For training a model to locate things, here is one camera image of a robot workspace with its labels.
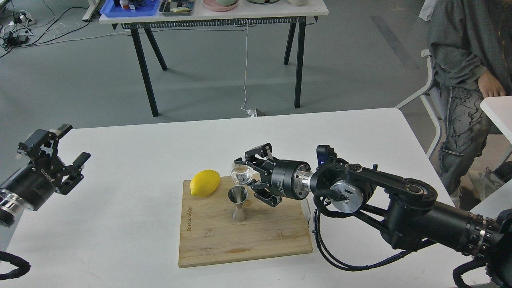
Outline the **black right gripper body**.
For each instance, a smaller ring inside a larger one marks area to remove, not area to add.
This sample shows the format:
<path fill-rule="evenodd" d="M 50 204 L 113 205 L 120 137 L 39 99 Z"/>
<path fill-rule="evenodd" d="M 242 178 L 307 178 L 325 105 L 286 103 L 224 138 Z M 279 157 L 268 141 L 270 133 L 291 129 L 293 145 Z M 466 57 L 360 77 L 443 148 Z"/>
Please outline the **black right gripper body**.
<path fill-rule="evenodd" d="M 270 195 L 296 200 L 306 198 L 310 192 L 309 179 L 312 175 L 307 162 L 277 158 L 268 161 L 272 162 L 268 188 Z"/>

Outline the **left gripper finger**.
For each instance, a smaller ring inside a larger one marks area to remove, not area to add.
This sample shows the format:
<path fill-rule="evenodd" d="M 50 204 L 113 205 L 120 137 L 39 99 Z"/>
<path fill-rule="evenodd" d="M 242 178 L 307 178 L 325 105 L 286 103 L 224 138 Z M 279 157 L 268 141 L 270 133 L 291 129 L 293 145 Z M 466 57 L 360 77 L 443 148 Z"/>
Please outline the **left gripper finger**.
<path fill-rule="evenodd" d="M 27 156 L 34 164 L 64 164 L 58 157 L 58 144 L 72 129 L 70 124 L 62 124 L 52 131 L 37 129 L 24 142 L 18 144 L 17 153 Z"/>
<path fill-rule="evenodd" d="M 84 169 L 85 162 L 91 157 L 90 153 L 82 152 L 71 165 L 65 166 L 64 163 L 57 159 L 57 164 L 54 166 L 55 172 L 55 193 L 60 195 L 68 195 L 79 182 L 82 181 L 84 176 L 82 170 Z"/>

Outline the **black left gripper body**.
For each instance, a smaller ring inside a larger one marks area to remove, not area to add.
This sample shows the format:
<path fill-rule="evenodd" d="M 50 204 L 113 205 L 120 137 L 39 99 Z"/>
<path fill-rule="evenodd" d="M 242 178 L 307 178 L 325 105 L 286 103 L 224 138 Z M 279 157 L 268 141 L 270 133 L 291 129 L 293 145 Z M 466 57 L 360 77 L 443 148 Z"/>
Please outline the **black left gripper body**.
<path fill-rule="evenodd" d="M 62 187 L 62 175 L 65 165 L 28 164 L 20 168 L 1 184 L 1 197 L 22 199 L 24 208 L 37 211 L 54 193 L 66 195 Z"/>

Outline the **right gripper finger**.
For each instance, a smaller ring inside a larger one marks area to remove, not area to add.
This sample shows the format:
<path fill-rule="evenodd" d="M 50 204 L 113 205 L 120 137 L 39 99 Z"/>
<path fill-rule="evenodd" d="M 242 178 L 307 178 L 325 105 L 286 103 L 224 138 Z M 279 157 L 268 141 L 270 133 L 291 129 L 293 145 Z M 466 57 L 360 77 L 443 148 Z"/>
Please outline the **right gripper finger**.
<path fill-rule="evenodd" d="M 274 195 L 270 191 L 270 183 L 267 182 L 250 182 L 250 187 L 254 191 L 254 197 L 263 201 L 265 204 L 276 207 L 280 204 L 282 197 Z"/>
<path fill-rule="evenodd" d="M 274 157 L 272 156 L 271 143 L 256 146 L 246 151 L 242 157 L 234 160 L 234 164 L 249 166 L 256 172 L 272 172 L 274 170 Z"/>

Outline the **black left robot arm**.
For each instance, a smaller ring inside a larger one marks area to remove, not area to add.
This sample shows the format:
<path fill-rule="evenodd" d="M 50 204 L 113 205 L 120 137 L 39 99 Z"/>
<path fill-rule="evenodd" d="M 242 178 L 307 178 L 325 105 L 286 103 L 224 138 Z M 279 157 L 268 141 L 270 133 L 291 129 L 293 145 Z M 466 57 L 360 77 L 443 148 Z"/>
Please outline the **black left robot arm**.
<path fill-rule="evenodd" d="M 2 227 L 11 228 L 25 210 L 38 211 L 53 194 L 68 195 L 82 181 L 91 155 L 83 152 L 70 165 L 58 156 L 60 139 L 71 130 L 70 124 L 51 131 L 38 129 L 18 144 L 17 153 L 29 162 L 1 184 Z"/>

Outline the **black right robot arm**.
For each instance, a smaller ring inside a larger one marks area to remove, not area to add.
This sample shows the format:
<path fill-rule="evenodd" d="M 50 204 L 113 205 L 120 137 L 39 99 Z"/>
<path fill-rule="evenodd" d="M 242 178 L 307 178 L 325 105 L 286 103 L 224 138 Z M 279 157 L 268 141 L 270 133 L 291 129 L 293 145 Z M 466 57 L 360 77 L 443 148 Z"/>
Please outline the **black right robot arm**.
<path fill-rule="evenodd" d="M 366 168 L 346 162 L 328 145 L 316 149 L 315 172 L 307 162 L 278 159 L 271 152 L 271 144 L 266 143 L 246 151 L 234 162 L 259 173 L 261 179 L 250 180 L 249 186 L 255 197 L 269 206 L 277 206 L 282 197 L 302 200 L 313 194 L 315 242 L 332 266 L 350 272 L 370 270 L 441 244 L 472 256 L 471 261 L 453 270 L 457 287 L 468 286 L 463 274 L 485 267 L 492 282 L 510 288 L 511 210 L 492 219 L 443 204 L 429 184 L 379 171 L 376 164 Z M 322 240 L 321 215 L 356 217 L 376 228 L 393 249 L 401 252 L 370 266 L 346 264 L 334 257 Z"/>

